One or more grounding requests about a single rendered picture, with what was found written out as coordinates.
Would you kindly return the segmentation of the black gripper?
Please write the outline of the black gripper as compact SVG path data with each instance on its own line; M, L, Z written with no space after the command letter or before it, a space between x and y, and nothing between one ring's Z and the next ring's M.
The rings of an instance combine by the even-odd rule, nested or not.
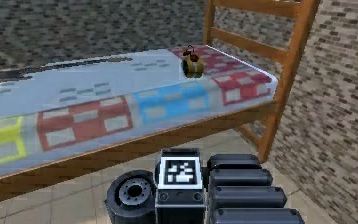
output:
M153 173L132 170L114 180L104 201L111 224L156 224Z

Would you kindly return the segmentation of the wooden bed with patchwork cover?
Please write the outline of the wooden bed with patchwork cover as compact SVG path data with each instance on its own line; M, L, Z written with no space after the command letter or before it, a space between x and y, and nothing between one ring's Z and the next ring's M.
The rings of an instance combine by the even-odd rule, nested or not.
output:
M207 0L200 78L183 73L188 46L0 71L0 202L254 121L266 160L319 4ZM218 8L291 18L290 44L218 28Z

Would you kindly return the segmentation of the small brown and yellow object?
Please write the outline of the small brown and yellow object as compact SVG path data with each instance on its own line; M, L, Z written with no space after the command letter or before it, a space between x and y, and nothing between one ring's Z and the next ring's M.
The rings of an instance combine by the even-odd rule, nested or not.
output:
M195 48L192 45L189 45L182 53L181 66L186 78L200 78L203 75L203 61L195 53Z

